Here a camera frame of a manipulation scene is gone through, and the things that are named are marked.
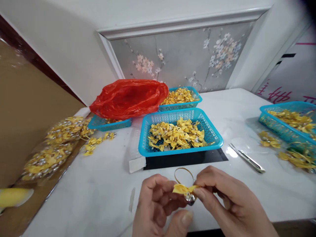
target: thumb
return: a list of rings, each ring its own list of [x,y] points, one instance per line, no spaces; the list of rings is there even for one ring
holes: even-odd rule
[[[230,219],[230,213],[222,206],[213,193],[205,188],[196,188],[194,193],[219,224]]]
[[[176,212],[169,224],[165,237],[185,237],[193,220],[193,212],[180,210]]]

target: white table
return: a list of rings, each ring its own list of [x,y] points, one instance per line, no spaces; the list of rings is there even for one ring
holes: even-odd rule
[[[316,175],[308,174],[276,157],[277,151],[259,145],[259,107],[270,104],[243,89],[201,94],[198,104],[224,139],[229,161],[211,163],[243,181],[257,195],[272,222],[316,217]],[[128,161],[139,157],[142,118],[117,131],[112,141],[101,143],[94,154],[79,154],[24,233],[30,236],[131,236],[131,223],[142,181],[156,173],[173,179],[176,167],[129,173]],[[249,145],[248,152],[263,168],[258,174],[228,148]],[[194,176],[209,164],[186,166]],[[130,196],[136,188],[133,210]],[[192,207],[190,231],[216,229],[218,224],[198,200]]]

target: red plastic bag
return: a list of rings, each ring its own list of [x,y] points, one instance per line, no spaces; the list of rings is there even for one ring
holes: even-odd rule
[[[165,83],[120,79],[103,88],[90,110],[102,118],[126,120],[157,112],[168,94],[169,89]]]

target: blue basket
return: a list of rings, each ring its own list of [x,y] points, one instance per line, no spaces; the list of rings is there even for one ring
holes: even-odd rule
[[[183,149],[183,150],[171,150],[171,151],[160,151],[157,148],[152,149],[149,146],[148,136],[150,126],[152,124],[157,124],[161,122],[172,123],[174,125],[177,124],[177,121],[183,118],[184,120],[191,119],[192,122],[196,122],[197,120],[200,124],[197,126],[199,130],[204,129],[205,136],[204,140],[207,143],[215,142],[212,145],[204,146],[204,147],[195,147],[190,149]],[[158,141],[157,145],[163,143],[163,139]],[[189,152],[197,152],[197,151],[206,151],[206,150],[215,150],[221,148],[223,145],[223,138],[216,130],[214,125],[211,123],[210,119],[204,113],[203,110],[198,108],[193,109],[182,109],[182,110],[175,110],[175,111],[168,111],[168,112],[157,112],[148,114],[144,117],[141,136],[139,139],[138,150],[142,156],[150,157],[150,156],[162,156],[162,155],[173,155],[173,154],[182,154],[182,153],[189,153]]]
[[[188,102],[188,103],[181,103],[181,104],[171,104],[171,105],[160,105],[159,106],[159,110],[158,112],[162,112],[162,111],[170,111],[170,110],[179,110],[179,109],[188,109],[188,108],[195,108],[198,103],[202,102],[202,97],[200,96],[200,94],[196,91],[196,89],[194,87],[186,87],[188,90],[192,90],[193,91],[193,96],[196,96],[199,98],[198,101],[194,101],[194,102]],[[175,88],[170,88],[169,91],[176,91],[178,89],[178,87]]]
[[[114,129],[120,129],[120,128],[125,128],[125,127],[130,127],[132,125],[132,119],[127,119],[121,122],[116,122],[116,123],[109,123],[109,124],[104,124],[105,123],[105,118],[101,118],[97,115],[95,115],[90,123],[88,124],[89,129],[97,129],[102,132],[105,131],[110,131]]]
[[[316,110],[316,105],[307,102],[293,101],[262,106],[260,108],[261,115],[259,117],[259,122],[271,129],[277,135],[279,135],[279,137],[282,138],[284,141],[291,143],[291,146],[295,146],[301,149],[306,148],[316,154],[316,141],[314,141],[307,133],[292,128],[290,125],[282,122],[277,117],[268,113],[268,111],[282,112],[285,109],[291,112],[306,114],[311,110]],[[311,119],[316,122],[316,112],[309,115],[311,115]]]

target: yellow ribbon bow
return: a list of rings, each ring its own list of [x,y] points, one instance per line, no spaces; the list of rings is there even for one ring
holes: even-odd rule
[[[199,187],[200,186],[198,186],[198,185],[193,185],[193,186],[187,188],[186,186],[184,186],[182,184],[175,184],[172,192],[178,193],[178,194],[187,194],[187,193],[192,193],[194,191],[194,189],[199,188]]]

